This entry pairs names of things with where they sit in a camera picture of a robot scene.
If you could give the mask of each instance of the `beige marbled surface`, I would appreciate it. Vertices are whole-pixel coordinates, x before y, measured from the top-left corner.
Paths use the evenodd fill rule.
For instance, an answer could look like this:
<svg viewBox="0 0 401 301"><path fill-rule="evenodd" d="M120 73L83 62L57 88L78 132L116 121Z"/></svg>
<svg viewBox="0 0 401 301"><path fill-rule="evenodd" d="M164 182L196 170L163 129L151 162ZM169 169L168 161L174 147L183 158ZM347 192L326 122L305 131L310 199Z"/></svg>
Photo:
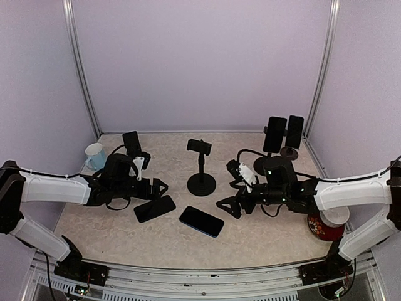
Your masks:
<svg viewBox="0 0 401 301"><path fill-rule="evenodd" d="M197 173L197 153L186 151L190 138L212 144L206 157L205 172L213 175L217 188L210 196L200 198L187 190L188 178ZM257 206L253 214L242 212L235 219L216 207L216 201L232 196L231 175L226 170L229 160L240 149L261 151L264 134L142 134L142 149L152 156L144 177L158 177L169 185L169 194L177 209L140 224L133 207L144 201L132 199L124 211L110 211L105 206L84 207L67 204L56 233L71 239L84 258L158 268L244 268L279 265L325 256L330 244L309 231L306 215L292 213L285 206L279 217L270 218ZM100 140L109 154L122 144L121 135L103 135ZM241 161L252 168L256 156L241 155ZM298 172L317 175L313 161L302 145L294 161ZM114 207L125 201L113 200ZM223 219L225 224L217 238L211 238L179 221L187 206L194 206ZM275 212L276 206L267 210Z"/></svg>

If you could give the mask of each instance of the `tabletop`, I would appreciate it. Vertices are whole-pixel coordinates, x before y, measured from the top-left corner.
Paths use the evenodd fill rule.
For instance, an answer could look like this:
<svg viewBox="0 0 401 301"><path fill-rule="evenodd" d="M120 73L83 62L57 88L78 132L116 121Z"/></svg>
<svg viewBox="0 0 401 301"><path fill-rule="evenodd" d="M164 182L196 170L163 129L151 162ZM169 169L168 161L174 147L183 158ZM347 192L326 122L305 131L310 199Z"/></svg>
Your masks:
<svg viewBox="0 0 401 301"><path fill-rule="evenodd" d="M191 138L212 144L204 168L214 177L217 187L206 197L194 196L187 190L188 178L199 170L198 153L186 150ZM241 149L261 152L264 134L139 134L139 139L142 150L152 156L142 176L156 177L168 184L166 195L172 197L177 209L139 223L133 208L145 202L140 199L133 198L123 211L67 204L55 232L68 237L84 258L140 267L221 269L283 265L327 254L330 243L319 240L310 231L305 214L293 213L283 206L276 218L270 218L256 206L252 214L243 211L241 218L236 219L216 206L217 201L237 192L229 185L233 178L226 164ZM123 140L119 134L110 134L102 135L99 143L109 154ZM293 161L295 170L317 176L303 144L298 152L298 159ZM256 158L254 154L243 153L241 162L252 168ZM121 208L125 204L126 201L116 199L110 205ZM179 216L187 206L222 219L224 227L219 236L212 238L181 223ZM276 208L268 206L266 210L274 214Z"/></svg>

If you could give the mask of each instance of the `smartphone screen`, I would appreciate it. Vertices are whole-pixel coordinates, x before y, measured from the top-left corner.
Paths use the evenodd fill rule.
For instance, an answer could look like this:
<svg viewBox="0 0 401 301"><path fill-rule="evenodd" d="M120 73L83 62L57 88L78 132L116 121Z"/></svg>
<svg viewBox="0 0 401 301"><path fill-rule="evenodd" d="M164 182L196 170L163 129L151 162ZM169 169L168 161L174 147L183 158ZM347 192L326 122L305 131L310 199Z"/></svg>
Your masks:
<svg viewBox="0 0 401 301"><path fill-rule="evenodd" d="M180 216L180 222L211 237L217 237L224 222L194 207L188 206Z"/></svg>
<svg viewBox="0 0 401 301"><path fill-rule="evenodd" d="M163 196L156 201L147 202L133 209L138 222L144 223L163 214L175 210L175 204L170 196Z"/></svg>
<svg viewBox="0 0 401 301"><path fill-rule="evenodd" d="M264 139L263 151L279 153L283 143L284 132L286 130L287 118L270 117L266 138Z"/></svg>
<svg viewBox="0 0 401 301"><path fill-rule="evenodd" d="M286 146L299 149L301 146L303 117L289 116Z"/></svg>

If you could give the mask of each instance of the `white wall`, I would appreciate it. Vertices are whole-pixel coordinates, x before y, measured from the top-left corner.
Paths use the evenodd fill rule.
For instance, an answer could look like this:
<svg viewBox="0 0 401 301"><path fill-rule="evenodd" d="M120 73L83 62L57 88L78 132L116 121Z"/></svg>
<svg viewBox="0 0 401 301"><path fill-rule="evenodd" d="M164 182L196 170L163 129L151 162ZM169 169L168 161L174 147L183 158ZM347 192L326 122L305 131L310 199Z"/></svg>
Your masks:
<svg viewBox="0 0 401 301"><path fill-rule="evenodd" d="M94 140L75 75L61 1L0 1L0 165L79 171ZM24 214L52 228L62 206ZM0 299L17 300L33 250L0 235Z"/></svg>
<svg viewBox="0 0 401 301"><path fill-rule="evenodd" d="M310 141L331 177L387 167L401 154L401 2L341 0ZM359 226L378 206L352 208ZM391 301L401 296L400 235L373 253Z"/></svg>
<svg viewBox="0 0 401 301"><path fill-rule="evenodd" d="M330 2L74 1L102 130L260 131L306 116Z"/></svg>

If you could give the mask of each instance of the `vertical metal post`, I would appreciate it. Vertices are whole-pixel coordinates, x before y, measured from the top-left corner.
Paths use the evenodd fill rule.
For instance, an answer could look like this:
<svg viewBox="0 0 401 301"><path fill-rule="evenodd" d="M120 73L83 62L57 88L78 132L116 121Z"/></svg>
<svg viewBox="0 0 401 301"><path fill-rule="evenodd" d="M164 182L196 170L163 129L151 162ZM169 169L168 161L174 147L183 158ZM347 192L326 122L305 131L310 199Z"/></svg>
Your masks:
<svg viewBox="0 0 401 301"><path fill-rule="evenodd" d="M339 8L340 8L340 0L331 0L330 17L327 27L326 42L325 42L323 57L321 60L318 82L316 84L315 94L313 95L312 106L309 111L308 118L306 119L306 125L303 132L303 135L305 136L306 139L308 138L313 126L313 122L315 121L316 113L318 111L318 106L320 103L321 93L323 91L323 86L325 84L328 65L330 62L331 51L333 48Z"/></svg>
<svg viewBox="0 0 401 301"><path fill-rule="evenodd" d="M93 103L90 97L88 82L86 80L85 72L83 69L80 47L78 44L78 35L76 32L75 20L74 20L74 11L73 11L73 3L72 0L63 0L64 6L64 15L67 24L68 35L70 38L71 47L73 50L73 57L75 61L76 73L78 75L78 79L80 80L80 85L82 89L83 99L85 101L86 110L88 111L90 123L93 129L93 133L95 134L96 139L99 139L102 130L100 129L98 118L96 116L95 108L93 107Z"/></svg>

